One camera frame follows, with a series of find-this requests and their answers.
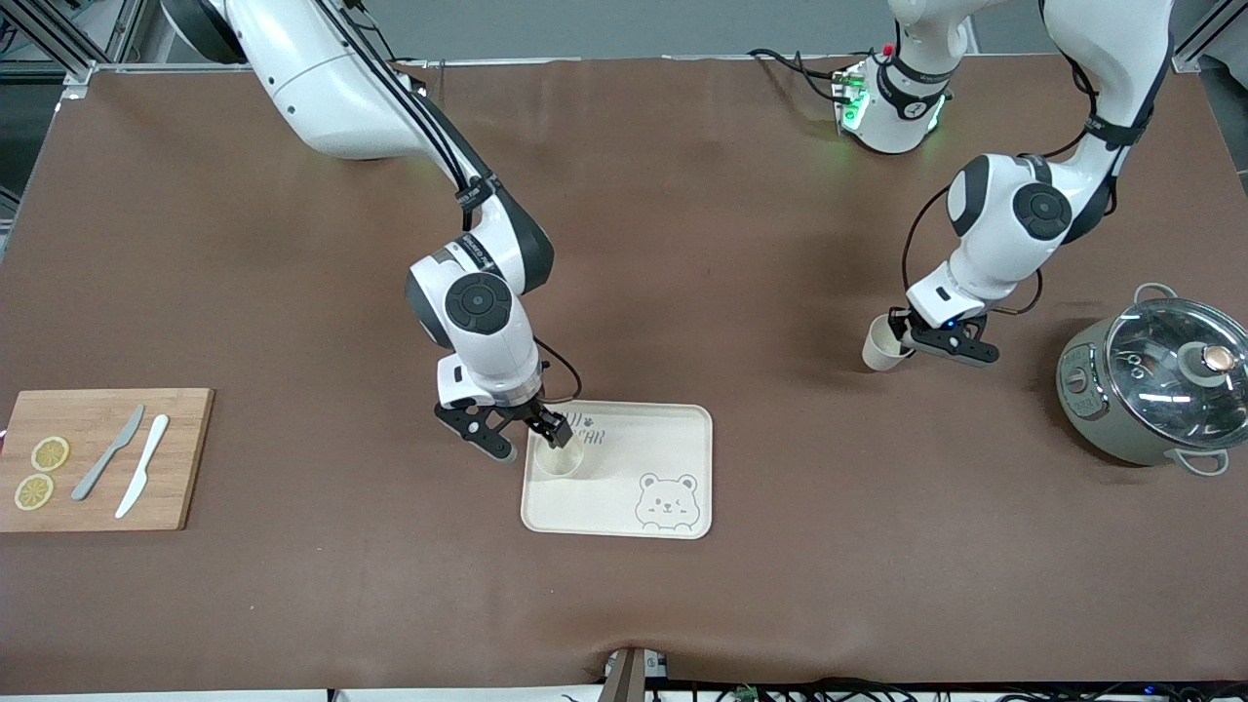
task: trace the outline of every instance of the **green indicator light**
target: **green indicator light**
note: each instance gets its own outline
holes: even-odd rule
[[[936,120],[940,119],[940,109],[945,106],[945,96],[936,101],[936,106],[932,107],[932,119],[927,122],[927,131],[936,129]]]
[[[862,124],[862,115],[866,112],[871,95],[862,90],[845,106],[845,129],[855,130]]]

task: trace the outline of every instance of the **wooden cutting board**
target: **wooden cutting board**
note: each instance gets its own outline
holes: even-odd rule
[[[144,418],[134,438],[112,457],[86,500],[71,500],[74,487],[140,403],[145,405]],[[0,532],[182,528],[211,410],[212,391],[200,387],[19,393],[0,451]],[[147,465],[147,486],[126,516],[115,518],[156,415],[168,415],[168,428]],[[47,473],[55,481],[51,500],[37,510],[19,510],[14,502],[17,485],[39,472],[30,453],[49,436],[69,441],[69,460]]]

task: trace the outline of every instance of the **white plastic knife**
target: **white plastic knife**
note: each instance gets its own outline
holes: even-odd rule
[[[168,415],[156,415],[152,420],[152,428],[147,431],[147,443],[144,446],[144,455],[139,458],[139,467],[135,468],[135,477],[130,478],[130,487],[126,488],[126,496],[121,498],[121,505],[117,506],[117,513],[112,515],[114,518],[120,520],[126,516],[126,512],[135,506],[139,496],[142,495],[144,487],[147,486],[147,463],[152,460],[152,453],[156,452],[156,445],[160,443],[162,436],[165,436],[165,427],[168,426]]]

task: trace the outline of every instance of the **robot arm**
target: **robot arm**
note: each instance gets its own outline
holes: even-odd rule
[[[996,349],[978,337],[983,315],[1058,246],[1101,221],[1127,152],[1148,125],[1171,54],[1172,2],[1148,0],[1123,12],[1108,0],[1048,0],[1053,41],[1101,79],[1096,112],[1067,161],[983,155],[957,174],[946,207],[961,241],[906,291],[911,310],[894,320],[902,346],[972,365],[996,360]]]
[[[408,270],[406,296],[438,363],[434,413],[508,461],[499,433],[520,420],[554,446],[572,437],[545,408],[538,349],[519,296],[547,281],[554,250],[449,119],[393,71],[348,15],[349,0],[161,0],[183,39],[222,62],[251,61],[308,146],[339,159],[423,155],[456,186],[464,232]],[[469,231],[472,214],[480,221]],[[490,426],[498,413],[503,421]]]

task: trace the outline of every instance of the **knife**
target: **knife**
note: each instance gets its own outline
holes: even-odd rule
[[[70,497],[81,502],[86,500],[87,495],[91,495],[91,488],[95,487],[96,481],[100,480],[100,473],[104,472],[105,466],[109,465],[109,461],[112,460],[112,456],[117,451],[121,451],[121,448],[130,443],[130,440],[135,437],[135,432],[139,431],[139,422],[142,420],[144,406],[140,405],[135,407],[135,413],[130,415],[130,421],[126,422],[126,426],[121,427],[121,433],[119,433],[117,438],[112,441],[112,446],[110,446],[109,450],[104,452],[104,456],[100,456],[100,460],[95,462],[95,466],[92,466],[91,470],[82,476],[82,480],[79,481]]]
[[[126,488],[126,496],[121,498],[121,505],[117,505],[117,513],[112,515],[115,518],[121,518],[126,516],[126,512],[135,506],[135,501],[139,500],[139,495],[142,493],[144,487],[147,486],[147,463],[152,460],[152,453],[156,452],[156,445],[160,443],[162,436],[165,436],[165,427],[168,426],[168,415],[156,415],[152,420],[152,428],[147,432],[147,445],[144,446],[144,455],[139,457],[139,467],[135,468],[135,477],[130,478],[130,487]]]

